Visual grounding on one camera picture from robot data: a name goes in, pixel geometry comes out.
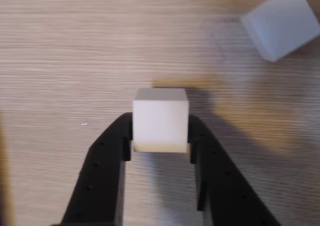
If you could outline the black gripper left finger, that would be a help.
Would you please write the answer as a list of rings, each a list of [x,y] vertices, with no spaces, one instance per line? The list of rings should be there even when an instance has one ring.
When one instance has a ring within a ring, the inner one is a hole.
[[[132,113],[119,116],[89,147],[61,226],[121,226]]]

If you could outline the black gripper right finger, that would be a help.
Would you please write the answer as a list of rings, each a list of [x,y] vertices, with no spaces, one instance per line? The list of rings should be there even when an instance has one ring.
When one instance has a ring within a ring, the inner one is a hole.
[[[189,116],[188,142],[203,225],[279,225],[214,134],[194,115]]]

